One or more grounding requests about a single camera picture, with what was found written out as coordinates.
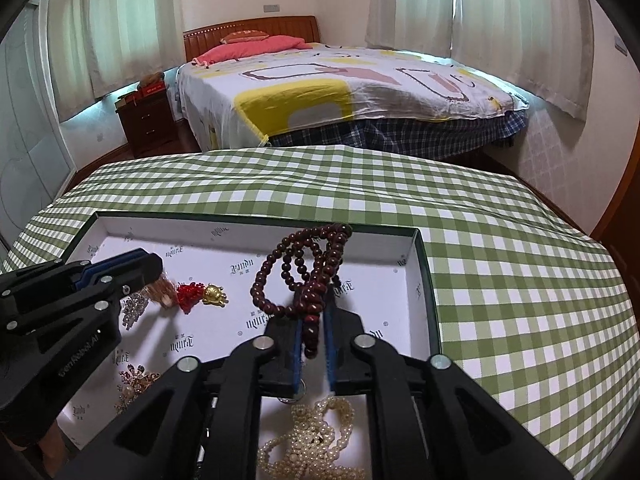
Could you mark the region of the silver crystal brooch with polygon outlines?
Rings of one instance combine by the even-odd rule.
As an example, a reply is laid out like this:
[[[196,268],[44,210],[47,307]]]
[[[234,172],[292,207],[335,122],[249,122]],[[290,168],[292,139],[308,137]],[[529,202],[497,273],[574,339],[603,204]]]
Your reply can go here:
[[[140,320],[148,304],[149,297],[146,296],[145,292],[134,292],[120,302],[122,307],[122,326],[124,326],[125,330],[130,330]]]

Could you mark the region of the pearl cluster brooch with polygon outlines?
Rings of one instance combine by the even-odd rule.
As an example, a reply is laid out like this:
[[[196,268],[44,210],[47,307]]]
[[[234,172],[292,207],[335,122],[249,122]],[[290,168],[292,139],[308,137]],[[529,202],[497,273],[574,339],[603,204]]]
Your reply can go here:
[[[145,393],[154,382],[160,378],[160,374],[149,372],[143,365],[133,366],[129,364],[127,369],[119,373],[120,385],[118,400],[115,404],[117,414],[122,414],[130,407],[130,404]]]

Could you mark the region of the small red knot gold charm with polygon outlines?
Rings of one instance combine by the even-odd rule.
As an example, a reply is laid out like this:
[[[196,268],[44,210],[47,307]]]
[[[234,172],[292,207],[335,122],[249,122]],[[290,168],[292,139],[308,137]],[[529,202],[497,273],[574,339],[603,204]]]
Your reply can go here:
[[[197,304],[224,308],[229,300],[221,286],[214,284],[191,282],[177,287],[178,307],[184,314],[189,314]]]

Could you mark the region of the green jewelry box tray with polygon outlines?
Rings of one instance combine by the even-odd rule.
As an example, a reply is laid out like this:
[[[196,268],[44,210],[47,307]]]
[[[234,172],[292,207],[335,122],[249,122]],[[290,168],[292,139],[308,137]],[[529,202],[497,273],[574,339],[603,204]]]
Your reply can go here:
[[[228,356],[260,335],[267,318],[250,299],[255,275],[294,221],[188,214],[94,214],[65,249],[67,262],[102,260],[142,248],[162,258],[175,284],[221,287],[223,307],[197,304],[190,313],[150,302],[122,341],[73,396],[58,424],[83,448],[116,415],[120,374],[130,365],[163,373],[183,356]],[[405,356],[439,351],[435,298],[422,233],[415,228],[355,226],[338,271],[337,304],[360,315],[366,333]]]

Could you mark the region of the glass wardrobe door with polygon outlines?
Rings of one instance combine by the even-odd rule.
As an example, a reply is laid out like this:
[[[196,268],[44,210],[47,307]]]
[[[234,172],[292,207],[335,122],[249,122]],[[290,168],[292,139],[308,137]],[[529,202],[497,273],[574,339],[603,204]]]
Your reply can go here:
[[[1,40],[0,84],[1,243],[9,249],[72,175],[44,88],[38,9],[32,3]]]

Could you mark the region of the green checkered tablecloth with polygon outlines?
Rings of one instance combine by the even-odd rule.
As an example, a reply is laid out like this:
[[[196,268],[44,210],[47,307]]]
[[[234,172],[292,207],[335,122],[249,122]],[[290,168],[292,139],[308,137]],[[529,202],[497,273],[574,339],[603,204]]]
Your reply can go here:
[[[511,177],[344,146],[106,165],[40,210],[2,268],[58,257],[97,211],[240,214],[421,231],[444,350],[578,479],[639,405],[639,330],[608,251]]]

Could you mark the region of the dark wooden nightstand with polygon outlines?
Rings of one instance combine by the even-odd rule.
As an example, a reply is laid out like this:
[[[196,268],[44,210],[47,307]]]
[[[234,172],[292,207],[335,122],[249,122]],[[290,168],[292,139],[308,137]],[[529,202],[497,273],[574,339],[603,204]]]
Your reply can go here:
[[[177,127],[165,91],[127,93],[116,102],[116,114],[136,157],[177,139]]]

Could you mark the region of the red box on nightstand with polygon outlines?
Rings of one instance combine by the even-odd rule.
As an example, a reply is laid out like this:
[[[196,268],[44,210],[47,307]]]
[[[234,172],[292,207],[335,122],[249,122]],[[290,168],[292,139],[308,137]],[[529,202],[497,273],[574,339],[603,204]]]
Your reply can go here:
[[[165,74],[163,72],[149,74],[139,81],[136,90],[123,94],[115,102],[115,106],[117,108],[123,107],[130,102],[142,100],[151,94],[164,92],[165,90]]]

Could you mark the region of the left window curtain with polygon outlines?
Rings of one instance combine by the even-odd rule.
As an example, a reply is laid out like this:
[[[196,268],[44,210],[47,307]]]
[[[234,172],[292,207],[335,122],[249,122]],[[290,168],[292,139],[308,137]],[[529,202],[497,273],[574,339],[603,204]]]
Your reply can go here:
[[[181,0],[49,0],[48,53],[58,120],[183,63]]]

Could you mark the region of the window curtain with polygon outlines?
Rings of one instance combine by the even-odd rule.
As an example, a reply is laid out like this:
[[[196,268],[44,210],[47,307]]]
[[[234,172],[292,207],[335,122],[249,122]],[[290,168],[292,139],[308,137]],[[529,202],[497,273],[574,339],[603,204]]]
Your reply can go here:
[[[370,0],[366,41],[451,58],[587,117],[590,0]]]
[[[58,120],[183,63],[181,0],[49,0],[48,53]]]

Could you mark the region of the wooden headboard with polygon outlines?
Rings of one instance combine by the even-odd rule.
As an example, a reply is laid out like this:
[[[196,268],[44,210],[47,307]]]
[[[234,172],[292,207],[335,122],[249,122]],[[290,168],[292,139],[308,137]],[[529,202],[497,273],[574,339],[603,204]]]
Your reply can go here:
[[[183,33],[184,53],[191,62],[197,56],[220,45],[220,40],[240,30],[261,30],[267,34],[304,38],[307,42],[320,42],[317,19],[312,15],[266,16],[213,24]]]

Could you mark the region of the pink pillow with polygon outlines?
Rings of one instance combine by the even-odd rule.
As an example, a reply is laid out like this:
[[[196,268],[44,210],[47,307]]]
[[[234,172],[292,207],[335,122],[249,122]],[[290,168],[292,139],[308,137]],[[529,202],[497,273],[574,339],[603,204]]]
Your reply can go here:
[[[236,42],[235,44],[221,44],[196,56],[191,63],[196,66],[209,66],[216,63],[252,56],[278,53],[286,50],[308,50],[312,45],[303,38],[293,36],[270,36],[263,40]]]

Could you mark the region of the orange patterned cushion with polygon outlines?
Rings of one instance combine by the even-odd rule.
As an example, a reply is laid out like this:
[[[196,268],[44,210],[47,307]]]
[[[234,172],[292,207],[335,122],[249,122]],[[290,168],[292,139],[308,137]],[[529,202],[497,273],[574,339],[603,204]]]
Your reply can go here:
[[[262,41],[268,39],[269,34],[257,29],[236,30],[230,34],[223,36],[220,40],[221,44],[242,44],[243,42]]]

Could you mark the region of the bed with patterned sheet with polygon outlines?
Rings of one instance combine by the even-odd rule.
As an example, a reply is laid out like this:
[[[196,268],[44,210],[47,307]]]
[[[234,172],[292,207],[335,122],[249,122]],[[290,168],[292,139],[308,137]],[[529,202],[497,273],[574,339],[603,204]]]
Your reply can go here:
[[[346,144],[446,159],[510,140],[528,123],[516,93],[413,52],[311,44],[186,63],[176,83],[204,151]]]

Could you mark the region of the right window curtain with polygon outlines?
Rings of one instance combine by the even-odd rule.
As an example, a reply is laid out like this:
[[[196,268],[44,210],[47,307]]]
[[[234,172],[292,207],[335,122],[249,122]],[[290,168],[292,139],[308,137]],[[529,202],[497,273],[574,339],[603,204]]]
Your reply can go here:
[[[370,0],[366,41],[451,58],[587,117],[590,0]]]

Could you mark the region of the wall light switch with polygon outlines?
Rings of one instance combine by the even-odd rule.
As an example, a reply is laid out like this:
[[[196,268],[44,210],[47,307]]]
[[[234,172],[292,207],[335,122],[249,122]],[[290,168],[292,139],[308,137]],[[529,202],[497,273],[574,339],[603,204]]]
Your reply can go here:
[[[626,47],[626,44],[624,44],[623,39],[620,38],[620,36],[614,37],[614,47],[622,55],[625,55],[625,56],[628,55],[628,49]]]

